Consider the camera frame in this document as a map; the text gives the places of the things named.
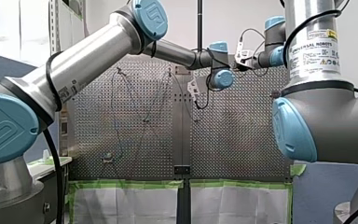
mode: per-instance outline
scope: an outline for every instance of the end effector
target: end effector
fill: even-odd
[[[235,54],[235,67],[240,71],[283,65],[283,45],[286,40],[283,16],[271,17],[265,23],[264,51],[243,49],[242,36]]]

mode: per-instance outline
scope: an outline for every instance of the green tape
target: green tape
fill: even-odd
[[[305,169],[307,168],[306,164],[294,164],[290,166],[290,176],[301,176]]]
[[[179,189],[183,181],[133,181],[133,180],[96,180],[70,181],[77,189]]]
[[[292,224],[292,214],[293,214],[293,184],[290,184],[288,189],[288,205],[287,205],[287,224]]]
[[[190,180],[191,188],[222,188],[222,187],[239,187],[251,189],[290,189],[290,183],[265,183],[258,181],[243,180]]]
[[[69,200],[69,223],[73,224],[75,221],[75,194],[77,191],[76,185],[69,185],[68,200]]]

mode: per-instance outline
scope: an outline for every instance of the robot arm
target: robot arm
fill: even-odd
[[[35,136],[53,122],[60,104],[71,99],[127,54],[145,53],[191,70],[211,67],[212,88],[224,89],[232,84],[227,43],[214,43],[207,51],[194,52],[167,41],[159,41],[167,29],[167,16],[159,1],[132,1],[111,14],[110,22],[104,28],[54,58],[50,71],[53,85],[48,82],[46,66],[35,69],[25,77],[5,77],[1,80],[2,102],[12,101],[19,111],[27,112],[24,116],[37,117],[37,120],[31,119],[34,121],[30,124],[37,132],[22,134],[24,139],[33,142]],[[231,83],[223,87],[220,85],[222,70],[231,75]],[[2,116],[0,119],[7,120],[7,117]],[[4,147],[0,148],[0,163],[19,157],[32,144],[13,147],[11,144],[5,145],[4,139],[1,141],[0,146]]]

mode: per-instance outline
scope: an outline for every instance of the wall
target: wall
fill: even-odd
[[[108,15],[126,0],[86,1],[89,33],[108,23]],[[189,49],[197,46],[197,1],[161,0],[169,18],[169,32],[164,37]],[[282,15],[278,0],[208,0],[204,1],[203,47],[216,40],[226,40],[234,53],[241,32],[246,28],[264,29],[269,16]],[[358,1],[351,1],[337,19],[342,76],[358,87]],[[245,47],[254,49],[261,39],[248,34]],[[310,164],[304,175],[295,179],[294,223],[332,223],[336,204],[351,199],[358,185],[358,166]]]

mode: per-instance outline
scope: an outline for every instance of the metal pole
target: metal pole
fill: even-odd
[[[198,52],[202,51],[202,0],[199,0],[199,13],[198,13]]]

